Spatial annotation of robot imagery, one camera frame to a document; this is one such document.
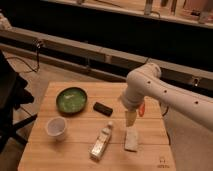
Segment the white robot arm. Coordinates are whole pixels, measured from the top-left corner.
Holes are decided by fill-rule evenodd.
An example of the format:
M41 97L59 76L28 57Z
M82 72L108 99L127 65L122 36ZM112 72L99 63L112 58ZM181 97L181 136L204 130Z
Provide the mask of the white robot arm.
M213 131L213 98L179 88L160 80L161 69L147 63L130 71L127 88L120 99L129 111L135 111L149 96L168 104L191 120Z

